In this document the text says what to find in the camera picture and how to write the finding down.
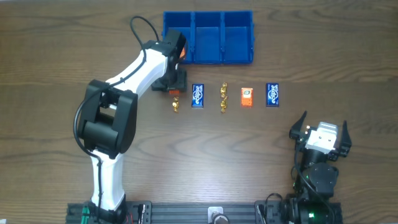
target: robotic arm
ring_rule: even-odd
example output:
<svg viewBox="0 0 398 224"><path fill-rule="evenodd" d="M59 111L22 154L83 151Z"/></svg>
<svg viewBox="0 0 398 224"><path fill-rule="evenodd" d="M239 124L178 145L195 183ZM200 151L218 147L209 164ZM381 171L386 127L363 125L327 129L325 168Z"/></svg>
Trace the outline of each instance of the robotic arm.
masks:
<svg viewBox="0 0 398 224"><path fill-rule="evenodd" d="M106 222L122 223L126 217L123 154L136 132L138 99L150 85L155 91L186 91L187 74L178 67L180 57L185 55L185 45L186 39L180 32L169 30L162 42L150 40L144 44L138 58L119 75L106 82L93 80L86 89L87 102L81 109L78 137L93 155L94 194L89 208ZM144 51L146 61L139 67ZM107 88L136 68L139 69L131 78ZM102 113L100 108L111 108L115 114Z"/></svg>

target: wooden surface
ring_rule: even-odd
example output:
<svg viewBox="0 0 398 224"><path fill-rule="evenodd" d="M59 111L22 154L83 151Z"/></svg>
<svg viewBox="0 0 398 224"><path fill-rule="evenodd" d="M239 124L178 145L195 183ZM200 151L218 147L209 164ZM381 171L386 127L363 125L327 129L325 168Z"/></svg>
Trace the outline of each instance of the wooden surface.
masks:
<svg viewBox="0 0 398 224"><path fill-rule="evenodd" d="M147 91L126 153L128 200L254 202L292 192L291 125L348 121L349 156L332 201L345 223L398 222L398 2L145 0L0 2L0 219L62 223L67 203L93 193L90 159L72 138L87 83L126 68L139 45L129 19L162 31L163 11L252 9L252 65L188 65L204 83L205 109L190 95ZM150 29L136 24L142 40ZM219 89L229 82L229 108ZM266 82L280 83L280 107L266 108ZM254 88L254 108L239 105Z"/></svg>

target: wood grain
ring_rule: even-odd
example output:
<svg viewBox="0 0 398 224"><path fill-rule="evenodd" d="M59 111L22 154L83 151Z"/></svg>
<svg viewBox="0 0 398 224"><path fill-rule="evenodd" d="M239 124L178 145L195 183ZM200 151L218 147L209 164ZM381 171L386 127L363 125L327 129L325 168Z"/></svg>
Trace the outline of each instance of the wood grain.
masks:
<svg viewBox="0 0 398 224"><path fill-rule="evenodd" d="M292 192L291 125L348 121L350 155L332 201L345 223L398 222L398 2L146 0L0 2L0 218L63 223L67 203L91 197L90 159L73 140L72 119L87 83L106 80L137 57L132 15L163 11L254 11L252 65L189 65L204 83L205 109L189 94L147 91L126 153L128 200L253 202ZM143 40L152 31L137 22ZM229 82L229 108L219 89ZM280 108L265 107L265 82L280 83ZM254 107L240 108L240 88Z"/></svg>

